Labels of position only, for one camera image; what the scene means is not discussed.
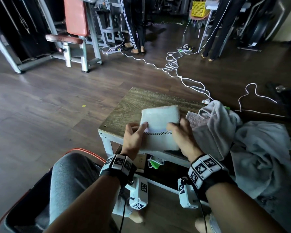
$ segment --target black pants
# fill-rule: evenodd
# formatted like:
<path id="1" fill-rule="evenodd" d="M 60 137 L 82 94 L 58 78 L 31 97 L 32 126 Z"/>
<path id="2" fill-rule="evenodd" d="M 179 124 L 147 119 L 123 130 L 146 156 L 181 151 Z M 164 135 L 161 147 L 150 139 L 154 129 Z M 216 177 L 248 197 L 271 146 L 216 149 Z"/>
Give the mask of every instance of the black pants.
<path id="1" fill-rule="evenodd" d="M 142 0 L 121 0 L 121 5 L 134 49 L 140 49 L 141 46 L 145 46 Z"/>
<path id="2" fill-rule="evenodd" d="M 214 59 L 217 57 L 217 55 L 219 54 L 219 51 L 221 49 L 221 46 L 222 46 L 230 28 L 232 27 L 232 24 L 233 24 L 236 16 L 239 14 L 241 7 L 246 2 L 246 0 L 231 0 L 230 3 L 229 3 L 229 1 L 230 0 L 222 0 L 218 6 L 218 10 L 216 12 L 216 16 L 214 18 L 213 25 L 212 25 L 212 31 L 209 34 L 209 36 L 211 36 L 211 38 L 208 39 L 208 42 L 205 46 L 205 50 L 203 52 L 204 57 L 207 57 L 207 55 L 212 47 L 212 44 L 214 42 L 214 39 L 217 35 L 217 32 L 219 30 L 220 24 L 223 21 L 223 25 L 222 25 L 217 43 L 213 48 L 213 51 L 210 55 L 210 59 Z"/>

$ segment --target person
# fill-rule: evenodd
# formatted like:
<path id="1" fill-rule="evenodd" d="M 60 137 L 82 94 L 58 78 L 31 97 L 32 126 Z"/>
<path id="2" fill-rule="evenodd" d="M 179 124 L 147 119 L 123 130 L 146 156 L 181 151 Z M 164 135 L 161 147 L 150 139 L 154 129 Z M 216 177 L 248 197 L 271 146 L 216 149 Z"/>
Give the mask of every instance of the person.
<path id="1" fill-rule="evenodd" d="M 132 54 L 145 54 L 145 28 L 143 26 L 142 0 L 121 0 L 123 16 L 127 24 L 129 36 L 134 46 Z"/>
<path id="2" fill-rule="evenodd" d="M 123 155 L 135 159 L 146 127 L 147 122 L 139 127 L 137 123 L 126 125 Z M 188 120 L 181 118 L 179 125 L 168 123 L 166 129 L 172 132 L 174 141 L 191 163 L 204 154 L 193 137 Z M 98 172 L 93 171 L 96 169 L 93 163 L 81 157 L 78 154 L 66 155 L 54 165 L 50 225 L 45 233 L 116 231 L 115 227 L 111 228 L 111 214 L 117 212 L 119 206 L 120 178 L 109 175 L 98 177 Z M 205 194 L 223 233 L 285 232 L 279 223 L 234 184 L 216 183 Z"/>
<path id="3" fill-rule="evenodd" d="M 223 22 L 217 43 L 214 46 L 208 60 L 214 61 L 217 58 L 220 49 L 223 45 L 223 42 L 234 23 L 234 20 L 236 16 L 239 14 L 245 2 L 246 0 L 221 0 L 216 15 L 214 17 L 212 31 L 209 34 L 210 38 L 208 38 L 207 43 L 205 45 L 205 50 L 201 54 L 202 58 L 207 58 L 208 53 L 213 45 L 214 39 L 216 38 L 219 27 Z"/>

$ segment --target forearm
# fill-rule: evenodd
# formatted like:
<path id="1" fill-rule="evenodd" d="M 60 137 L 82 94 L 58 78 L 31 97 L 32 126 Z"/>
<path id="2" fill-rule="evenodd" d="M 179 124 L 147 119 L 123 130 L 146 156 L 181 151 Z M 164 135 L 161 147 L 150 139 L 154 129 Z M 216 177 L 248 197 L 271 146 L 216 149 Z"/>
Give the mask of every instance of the forearm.
<path id="1" fill-rule="evenodd" d="M 285 230 L 237 186 L 218 183 L 206 191 L 222 233 L 282 233 Z"/>
<path id="2" fill-rule="evenodd" d="M 45 233 L 107 232 L 120 191 L 117 177 L 101 176 L 87 188 Z"/>

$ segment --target wooden floor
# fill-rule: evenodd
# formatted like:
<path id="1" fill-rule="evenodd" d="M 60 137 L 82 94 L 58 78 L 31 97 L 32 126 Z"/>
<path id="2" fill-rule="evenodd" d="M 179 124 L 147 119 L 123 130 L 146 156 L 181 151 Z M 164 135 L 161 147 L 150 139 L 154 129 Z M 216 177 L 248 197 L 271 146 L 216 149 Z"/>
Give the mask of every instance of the wooden floor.
<path id="1" fill-rule="evenodd" d="M 164 67 L 168 51 L 186 43 L 198 48 L 197 33 L 188 29 L 183 37 L 184 28 L 156 26 L 144 59 Z M 276 43 L 262 50 L 237 50 L 231 41 L 214 62 L 198 54 L 182 57 L 178 73 L 203 82 L 212 98 L 238 109 L 237 100 L 248 83 L 256 82 L 257 92 L 268 96 L 268 81 L 291 86 L 291 50 Z M 17 75 L 0 53 L 0 216 L 69 149 L 82 147 L 105 155 L 97 128 L 132 86 L 198 102 L 206 99 L 143 61 L 117 53 L 103 57 L 103 62 L 88 74 L 79 64 L 67 68 L 64 61 L 52 60 Z M 256 97 L 254 87 L 250 92 L 243 98 L 244 109 L 284 114 L 271 101 Z M 250 112 L 243 112 L 242 118 L 278 121 Z M 155 197 L 150 199 L 145 228 L 128 219 L 127 232 L 195 232 L 194 216 L 188 217 L 175 194 L 156 187 L 150 193 Z"/>

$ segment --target wrist band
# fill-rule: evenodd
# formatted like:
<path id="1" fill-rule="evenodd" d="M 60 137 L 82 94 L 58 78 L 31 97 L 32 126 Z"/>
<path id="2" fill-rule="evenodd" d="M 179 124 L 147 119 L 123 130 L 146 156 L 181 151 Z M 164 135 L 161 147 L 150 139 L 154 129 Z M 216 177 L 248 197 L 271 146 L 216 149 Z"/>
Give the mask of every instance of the wrist band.
<path id="1" fill-rule="evenodd" d="M 100 175 L 116 176 L 120 180 L 121 189 L 132 181 L 136 172 L 136 166 L 125 155 L 115 154 L 109 157 L 101 168 Z"/>
<path id="2" fill-rule="evenodd" d="M 188 176 L 202 196 L 211 186 L 220 182 L 236 185 L 224 166 L 209 154 L 198 157 L 191 164 Z"/>

